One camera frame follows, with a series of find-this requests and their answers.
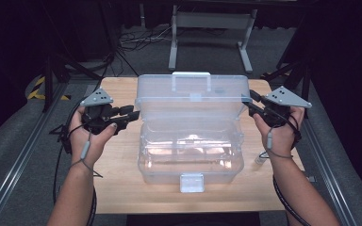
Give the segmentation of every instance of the box latch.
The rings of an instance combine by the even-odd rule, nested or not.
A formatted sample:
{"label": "box latch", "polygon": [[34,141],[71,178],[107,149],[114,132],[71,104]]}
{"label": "box latch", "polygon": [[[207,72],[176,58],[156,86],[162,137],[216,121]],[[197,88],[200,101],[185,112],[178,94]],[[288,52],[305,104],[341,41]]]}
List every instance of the box latch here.
{"label": "box latch", "polygon": [[204,192],[204,175],[197,172],[182,173],[180,176],[180,190],[182,193]]}

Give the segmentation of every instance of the plastic lid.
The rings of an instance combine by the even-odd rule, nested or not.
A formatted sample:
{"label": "plastic lid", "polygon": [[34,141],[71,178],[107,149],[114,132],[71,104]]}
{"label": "plastic lid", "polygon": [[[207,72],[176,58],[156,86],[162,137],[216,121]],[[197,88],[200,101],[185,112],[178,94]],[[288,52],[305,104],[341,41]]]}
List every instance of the plastic lid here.
{"label": "plastic lid", "polygon": [[145,74],[135,102],[143,120],[175,117],[237,118],[251,102],[245,75]]}

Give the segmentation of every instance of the box handle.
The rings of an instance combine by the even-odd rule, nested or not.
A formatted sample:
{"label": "box handle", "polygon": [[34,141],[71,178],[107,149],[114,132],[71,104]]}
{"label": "box handle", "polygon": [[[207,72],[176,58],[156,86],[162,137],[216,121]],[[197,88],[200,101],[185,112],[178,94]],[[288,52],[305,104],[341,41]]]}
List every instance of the box handle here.
{"label": "box handle", "polygon": [[180,175],[180,191],[182,193],[204,192],[204,175],[200,172],[182,173]]}
{"label": "box handle", "polygon": [[189,73],[189,72],[174,72],[172,78],[172,91],[177,91],[175,80],[179,77],[204,77],[207,81],[207,91],[211,91],[210,73]]}

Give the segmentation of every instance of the person's left hand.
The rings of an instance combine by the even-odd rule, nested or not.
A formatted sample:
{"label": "person's left hand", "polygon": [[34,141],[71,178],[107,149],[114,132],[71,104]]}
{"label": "person's left hand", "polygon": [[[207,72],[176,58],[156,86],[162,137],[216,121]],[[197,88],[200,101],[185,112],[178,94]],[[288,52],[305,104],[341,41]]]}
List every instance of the person's left hand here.
{"label": "person's left hand", "polygon": [[[74,113],[72,117],[72,122],[70,124],[69,131],[73,131],[78,126],[81,126],[81,117],[84,114],[85,107],[80,106]],[[105,144],[111,137],[113,137],[114,132],[116,131],[117,125],[115,123],[108,126],[104,131],[99,135],[90,134],[90,131],[87,131],[83,126],[75,129],[70,134],[70,142],[72,144],[72,164],[81,159],[81,153],[84,148],[84,145],[90,137],[90,148],[85,157],[85,163],[87,166],[93,168],[95,162],[102,155]]]}

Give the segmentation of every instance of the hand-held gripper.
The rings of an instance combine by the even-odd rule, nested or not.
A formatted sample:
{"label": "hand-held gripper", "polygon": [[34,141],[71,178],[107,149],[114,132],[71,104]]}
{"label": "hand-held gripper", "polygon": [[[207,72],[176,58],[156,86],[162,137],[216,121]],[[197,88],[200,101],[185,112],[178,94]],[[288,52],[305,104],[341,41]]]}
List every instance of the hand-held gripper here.
{"label": "hand-held gripper", "polygon": [[89,97],[80,103],[85,107],[81,121],[84,128],[93,134],[100,134],[105,128],[112,123],[117,124],[114,135],[118,135],[121,130],[127,128],[131,121],[136,121],[140,117],[139,111],[134,111],[133,105],[125,105],[122,107],[112,107],[111,98],[102,88],[94,91]]}
{"label": "hand-held gripper", "polygon": [[[261,102],[264,107],[260,108],[252,102],[242,101],[245,105],[249,107],[249,116],[252,117],[254,114],[257,113],[258,115],[260,115],[263,121],[271,127],[271,129],[283,126],[287,123],[292,128],[293,133],[295,134],[295,139],[291,147],[291,149],[293,149],[296,143],[302,138],[302,135],[299,131],[298,125],[294,125],[289,121],[290,107],[301,106],[304,108],[310,108],[311,103],[305,101],[304,99],[284,87],[280,87],[264,96],[260,96],[260,94],[258,94],[254,90],[250,90],[250,95],[255,101],[259,103]],[[269,132],[268,143],[272,142],[271,135],[271,132]]]}

